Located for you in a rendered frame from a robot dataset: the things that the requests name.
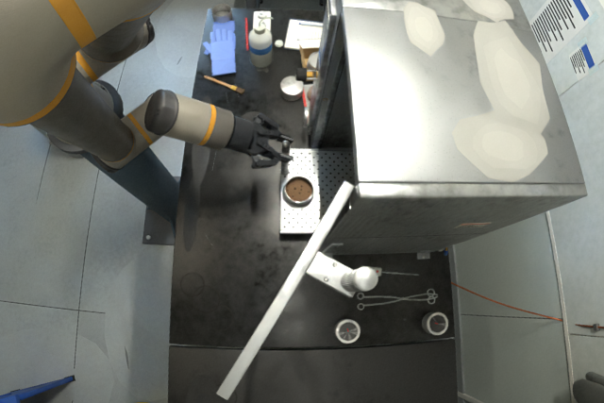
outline white cylindrical knob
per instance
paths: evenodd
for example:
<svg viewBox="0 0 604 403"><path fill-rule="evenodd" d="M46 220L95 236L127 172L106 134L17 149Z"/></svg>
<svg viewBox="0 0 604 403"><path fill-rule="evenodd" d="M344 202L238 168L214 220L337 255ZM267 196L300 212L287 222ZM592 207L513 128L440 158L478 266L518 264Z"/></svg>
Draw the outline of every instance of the white cylindrical knob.
<svg viewBox="0 0 604 403"><path fill-rule="evenodd" d="M378 272L369 266L362 266L343 275L340 283L349 292L369 292L378 285Z"/></svg>

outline brush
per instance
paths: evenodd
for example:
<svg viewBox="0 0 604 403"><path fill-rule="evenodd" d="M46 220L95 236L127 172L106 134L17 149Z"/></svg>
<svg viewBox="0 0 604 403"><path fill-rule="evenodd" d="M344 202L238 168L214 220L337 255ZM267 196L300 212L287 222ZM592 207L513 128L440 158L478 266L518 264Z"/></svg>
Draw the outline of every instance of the brush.
<svg viewBox="0 0 604 403"><path fill-rule="evenodd" d="M227 87L228 89L231 89L232 91L237 92L238 94L243 94L243 92L245 92L245 89L242 89L241 87L237 87L236 85L227 84L226 82L223 82L222 80L214 79L213 77L210 77L210 76L204 76L204 78L206 78L207 80L211 80L212 82L215 82L218 85Z"/></svg>

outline blue object on floor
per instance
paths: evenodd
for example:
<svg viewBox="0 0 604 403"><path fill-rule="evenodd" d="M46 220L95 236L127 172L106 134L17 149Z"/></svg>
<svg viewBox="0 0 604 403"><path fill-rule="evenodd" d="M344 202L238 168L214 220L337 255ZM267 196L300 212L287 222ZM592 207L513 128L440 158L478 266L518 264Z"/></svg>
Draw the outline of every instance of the blue object on floor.
<svg viewBox="0 0 604 403"><path fill-rule="evenodd" d="M230 75L237 71L235 64L235 22L214 23L210 41L204 42L204 54L210 54L211 75Z"/></svg>
<svg viewBox="0 0 604 403"><path fill-rule="evenodd" d="M0 403L19 403L21 400L49 391L55 387L72 382L73 380L75 380L74 377L67 377L58 379L57 381L47 382L40 386L28 387L27 389L22 389L20 391L12 391L10 394L0 395Z"/></svg>

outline metal box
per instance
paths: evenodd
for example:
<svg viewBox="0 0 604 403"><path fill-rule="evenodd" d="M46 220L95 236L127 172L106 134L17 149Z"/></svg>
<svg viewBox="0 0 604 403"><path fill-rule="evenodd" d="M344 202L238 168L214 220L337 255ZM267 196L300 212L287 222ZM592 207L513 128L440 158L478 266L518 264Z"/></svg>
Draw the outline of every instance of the metal box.
<svg viewBox="0 0 604 403"><path fill-rule="evenodd" d="M435 250L587 194L518 0L335 4L310 142L352 131L339 253Z"/></svg>

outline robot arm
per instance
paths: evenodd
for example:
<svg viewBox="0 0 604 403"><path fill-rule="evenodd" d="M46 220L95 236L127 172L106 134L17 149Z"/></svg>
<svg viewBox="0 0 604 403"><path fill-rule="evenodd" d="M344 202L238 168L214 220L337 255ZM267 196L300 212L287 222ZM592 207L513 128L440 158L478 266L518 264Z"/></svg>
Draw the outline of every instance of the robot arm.
<svg viewBox="0 0 604 403"><path fill-rule="evenodd" d="M122 160L104 160L112 169L124 167L162 136L245 153L252 157L252 168L292 160L269 144L269 140L291 142L292 138L282 134L278 124L265 115L259 114L249 121L229 110L167 90L153 93L122 122L132 133L133 144Z"/></svg>

